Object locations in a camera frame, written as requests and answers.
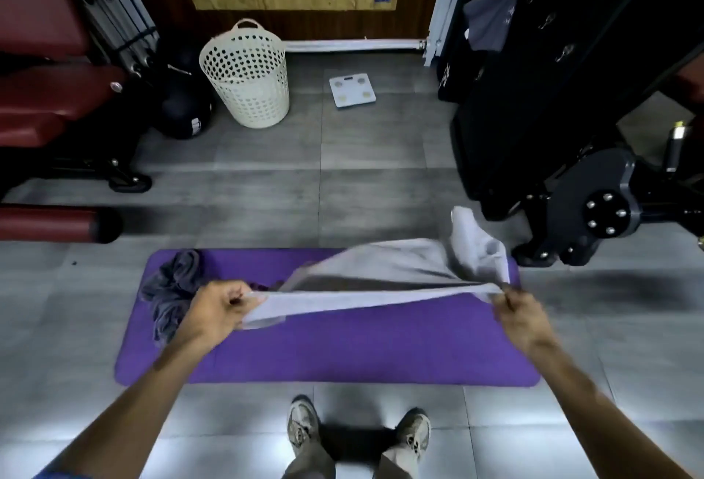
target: purple yoga mat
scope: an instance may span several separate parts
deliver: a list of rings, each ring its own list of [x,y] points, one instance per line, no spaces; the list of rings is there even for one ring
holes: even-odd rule
[[[206,249],[209,277],[271,285],[340,249]],[[144,278],[176,251],[154,253]],[[511,262],[512,282],[518,271]],[[135,302],[115,363],[131,385],[158,355],[147,303]],[[190,383],[325,381],[533,386],[540,376],[508,341],[491,307],[472,295],[290,316],[233,332],[201,361]]]

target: sneaker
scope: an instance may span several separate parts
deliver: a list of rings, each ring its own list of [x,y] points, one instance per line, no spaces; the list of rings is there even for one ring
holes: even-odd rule
[[[396,426],[396,439],[401,445],[408,445],[420,459],[430,442],[430,418],[422,409],[411,409]]]
[[[294,447],[296,456],[307,441],[320,441],[320,419],[312,401],[307,396],[298,396],[291,403],[287,430],[289,442]]]

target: perforated basket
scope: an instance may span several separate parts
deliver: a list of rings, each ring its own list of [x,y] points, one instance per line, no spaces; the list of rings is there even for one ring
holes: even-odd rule
[[[256,28],[241,28],[244,22]],[[245,127],[276,125],[289,111],[284,42],[253,19],[212,38],[200,55],[201,69],[232,117]]]

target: basket handle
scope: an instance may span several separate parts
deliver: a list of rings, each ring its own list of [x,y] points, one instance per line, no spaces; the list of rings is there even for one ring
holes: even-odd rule
[[[254,23],[255,25],[257,25],[257,28],[264,30],[264,27],[262,25],[260,25],[259,23],[257,23],[257,21],[254,21],[253,19],[247,19],[247,18],[237,21],[234,24],[234,26],[232,27],[232,30],[238,29],[242,23]]]

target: khaki pants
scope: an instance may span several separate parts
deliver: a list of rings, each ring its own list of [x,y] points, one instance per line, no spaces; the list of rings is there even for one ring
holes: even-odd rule
[[[387,449],[375,479],[418,479],[418,460],[406,445]],[[334,479],[335,463],[319,442],[306,442],[284,472],[283,479]]]

